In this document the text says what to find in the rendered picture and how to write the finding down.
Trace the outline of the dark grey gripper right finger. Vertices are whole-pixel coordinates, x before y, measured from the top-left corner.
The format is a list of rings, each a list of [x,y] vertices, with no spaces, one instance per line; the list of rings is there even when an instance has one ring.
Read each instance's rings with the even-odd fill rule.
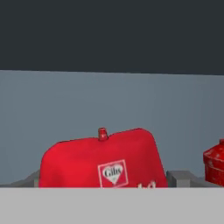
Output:
[[[166,179],[169,187],[217,187],[216,184],[196,177],[190,171],[167,171]]]

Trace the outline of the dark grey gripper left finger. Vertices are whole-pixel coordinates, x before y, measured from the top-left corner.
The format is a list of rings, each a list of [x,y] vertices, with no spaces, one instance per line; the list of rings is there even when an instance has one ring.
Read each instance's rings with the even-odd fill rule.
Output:
[[[0,185],[0,187],[37,187],[39,185],[39,171],[33,172],[25,179],[21,179],[9,184]]]

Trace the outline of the red shaker with white specks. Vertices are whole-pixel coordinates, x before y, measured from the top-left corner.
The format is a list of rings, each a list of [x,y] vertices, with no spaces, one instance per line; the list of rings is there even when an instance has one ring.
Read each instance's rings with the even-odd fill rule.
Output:
[[[224,138],[203,152],[205,180],[224,187]]]

